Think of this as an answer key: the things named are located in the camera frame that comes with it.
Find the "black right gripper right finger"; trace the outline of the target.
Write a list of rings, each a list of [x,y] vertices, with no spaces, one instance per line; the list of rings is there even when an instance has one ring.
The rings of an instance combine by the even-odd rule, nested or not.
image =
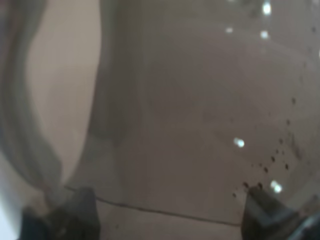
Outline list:
[[[243,240],[318,240],[320,198],[294,210],[258,186],[248,189],[241,222]]]

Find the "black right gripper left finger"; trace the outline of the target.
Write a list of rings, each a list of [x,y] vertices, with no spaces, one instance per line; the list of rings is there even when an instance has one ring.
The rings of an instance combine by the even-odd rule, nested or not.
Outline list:
[[[99,240],[100,233],[96,195],[89,187],[43,216],[30,207],[22,212],[22,240]]]

